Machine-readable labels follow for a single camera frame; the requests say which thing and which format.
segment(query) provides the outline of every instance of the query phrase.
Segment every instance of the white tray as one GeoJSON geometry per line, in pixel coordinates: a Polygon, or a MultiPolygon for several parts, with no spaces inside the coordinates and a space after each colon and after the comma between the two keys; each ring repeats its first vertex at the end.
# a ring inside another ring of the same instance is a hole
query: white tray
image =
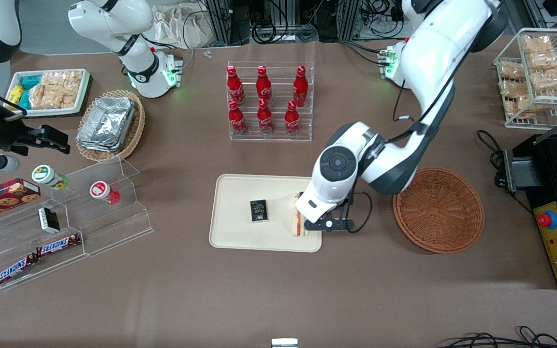
{"type": "Polygon", "coordinates": [[[230,249],[298,251],[321,248],[321,231],[293,236],[296,214],[294,196],[307,188],[311,178],[223,174],[216,181],[210,223],[210,244],[230,249]],[[265,200],[268,221],[252,223],[250,201],[265,200]]]}
{"type": "MultiPolygon", "coordinates": [[[[74,102],[73,108],[62,108],[62,109],[40,109],[40,110],[27,110],[28,118],[31,117],[45,117],[45,116],[61,116],[61,115],[70,115],[72,113],[78,113],[81,110],[81,106],[83,105],[83,101],[85,99],[85,94],[87,91],[87,86],[89,85],[89,72],[86,69],[60,69],[60,70],[34,70],[34,71],[20,71],[14,73],[12,77],[12,81],[8,86],[8,91],[6,92],[6,99],[10,97],[10,92],[12,92],[12,88],[16,86],[20,82],[20,79],[25,76],[34,76],[34,75],[42,75],[44,73],[63,73],[64,71],[81,71],[83,72],[83,77],[81,77],[81,84],[79,86],[79,92],[77,92],[77,99],[74,102]]],[[[19,110],[13,110],[14,113],[20,113],[19,110]]]]}

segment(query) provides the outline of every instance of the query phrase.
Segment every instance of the coca-cola bottle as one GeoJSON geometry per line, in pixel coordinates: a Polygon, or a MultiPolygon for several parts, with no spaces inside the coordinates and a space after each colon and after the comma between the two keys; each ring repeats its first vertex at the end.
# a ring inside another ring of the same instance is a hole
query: coca-cola bottle
{"type": "Polygon", "coordinates": [[[268,106],[272,105],[272,83],[270,83],[264,65],[257,67],[257,95],[259,99],[266,99],[268,106]]]}
{"type": "Polygon", "coordinates": [[[272,112],[268,108],[268,101],[266,99],[259,99],[257,118],[259,119],[261,134],[269,136],[272,132],[274,132],[274,125],[272,125],[272,112]]]}
{"type": "Polygon", "coordinates": [[[237,136],[243,136],[246,134],[246,123],[244,121],[244,115],[242,110],[238,108],[238,103],[231,99],[229,101],[229,121],[232,124],[232,130],[237,136]]]}
{"type": "Polygon", "coordinates": [[[287,103],[287,112],[285,112],[285,131],[288,137],[296,137],[300,132],[300,114],[296,110],[296,103],[290,101],[287,103]]]}
{"type": "Polygon", "coordinates": [[[244,103],[244,87],[233,65],[227,67],[227,89],[229,90],[229,95],[238,105],[244,103]]]}
{"type": "Polygon", "coordinates": [[[296,79],[293,81],[293,101],[296,106],[301,108],[307,102],[307,93],[309,92],[309,82],[307,81],[307,69],[305,66],[298,66],[296,69],[296,79]]]}

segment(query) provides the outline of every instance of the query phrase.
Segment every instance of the red emergency stop button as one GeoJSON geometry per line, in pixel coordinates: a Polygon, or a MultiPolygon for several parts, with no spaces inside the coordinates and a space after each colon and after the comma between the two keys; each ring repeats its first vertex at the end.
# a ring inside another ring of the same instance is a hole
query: red emergency stop button
{"type": "Polygon", "coordinates": [[[557,216],[553,211],[544,211],[537,216],[537,223],[541,227],[546,227],[547,229],[555,229],[557,227],[557,216]]]}

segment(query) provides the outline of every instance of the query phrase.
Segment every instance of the red switch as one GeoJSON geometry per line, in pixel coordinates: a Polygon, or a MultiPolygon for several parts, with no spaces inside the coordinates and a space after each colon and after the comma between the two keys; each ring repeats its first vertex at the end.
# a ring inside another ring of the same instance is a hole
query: red switch
{"type": "Polygon", "coordinates": [[[539,223],[539,226],[550,227],[553,223],[553,218],[551,218],[548,213],[542,213],[537,216],[537,222],[539,223]]]}

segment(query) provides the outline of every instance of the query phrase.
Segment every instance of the small jar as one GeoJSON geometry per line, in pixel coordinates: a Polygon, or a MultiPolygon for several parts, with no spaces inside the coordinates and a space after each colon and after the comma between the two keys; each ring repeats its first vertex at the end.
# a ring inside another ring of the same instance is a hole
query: small jar
{"type": "Polygon", "coordinates": [[[110,187],[110,185],[104,181],[96,181],[93,183],[89,189],[89,193],[96,200],[104,200],[109,204],[119,202],[119,191],[110,187]]]}
{"type": "Polygon", "coordinates": [[[55,169],[50,165],[38,165],[31,173],[33,181],[47,185],[53,189],[63,189],[68,185],[68,178],[66,176],[55,172],[55,169]]]}

